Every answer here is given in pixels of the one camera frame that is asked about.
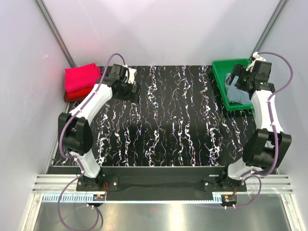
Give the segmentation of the magenta t shirt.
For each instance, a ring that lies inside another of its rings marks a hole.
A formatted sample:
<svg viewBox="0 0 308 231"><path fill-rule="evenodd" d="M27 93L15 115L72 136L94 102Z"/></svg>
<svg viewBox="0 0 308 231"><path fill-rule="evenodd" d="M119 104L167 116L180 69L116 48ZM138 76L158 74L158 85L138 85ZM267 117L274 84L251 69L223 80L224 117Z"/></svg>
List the magenta t shirt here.
<svg viewBox="0 0 308 231"><path fill-rule="evenodd" d="M93 87L101 76L100 68L91 63L88 65L67 68L64 75L64 86L68 93Z"/></svg>

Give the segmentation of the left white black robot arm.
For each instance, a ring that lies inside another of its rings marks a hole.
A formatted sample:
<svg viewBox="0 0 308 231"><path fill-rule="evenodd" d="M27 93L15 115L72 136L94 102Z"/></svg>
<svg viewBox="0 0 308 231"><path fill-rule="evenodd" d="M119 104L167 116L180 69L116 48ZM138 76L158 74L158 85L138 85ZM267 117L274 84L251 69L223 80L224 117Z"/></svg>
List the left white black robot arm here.
<svg viewBox="0 0 308 231"><path fill-rule="evenodd" d="M63 157L73 158L80 167L79 179L87 188L98 191L104 187L103 172L92 152L93 134L90 125L100 109L110 100L139 103L141 85L137 70L114 64L104 71L89 95L78 107L58 117L59 150Z"/></svg>

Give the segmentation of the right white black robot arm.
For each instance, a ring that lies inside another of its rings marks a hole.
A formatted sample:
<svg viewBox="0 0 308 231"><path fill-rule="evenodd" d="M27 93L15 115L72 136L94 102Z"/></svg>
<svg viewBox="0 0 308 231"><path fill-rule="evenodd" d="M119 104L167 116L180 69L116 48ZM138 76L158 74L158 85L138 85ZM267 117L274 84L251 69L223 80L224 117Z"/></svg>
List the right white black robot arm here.
<svg viewBox="0 0 308 231"><path fill-rule="evenodd" d="M218 179L219 187L229 191L250 176L267 176L282 162L292 138L286 134L275 109L275 87L269 83L270 62L254 60L249 66L236 64L227 84L235 77L236 88L249 94L255 111L256 130L244 146L242 158L225 167Z"/></svg>

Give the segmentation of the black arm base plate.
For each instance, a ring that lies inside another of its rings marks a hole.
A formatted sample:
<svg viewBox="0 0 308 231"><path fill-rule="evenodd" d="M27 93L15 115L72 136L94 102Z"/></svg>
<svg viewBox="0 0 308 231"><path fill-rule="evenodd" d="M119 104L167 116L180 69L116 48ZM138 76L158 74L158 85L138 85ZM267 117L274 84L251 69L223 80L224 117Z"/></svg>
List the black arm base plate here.
<svg viewBox="0 0 308 231"><path fill-rule="evenodd" d="M225 167L102 167L95 179L81 177L77 191L187 188L204 192L245 192L246 184L227 177Z"/></svg>

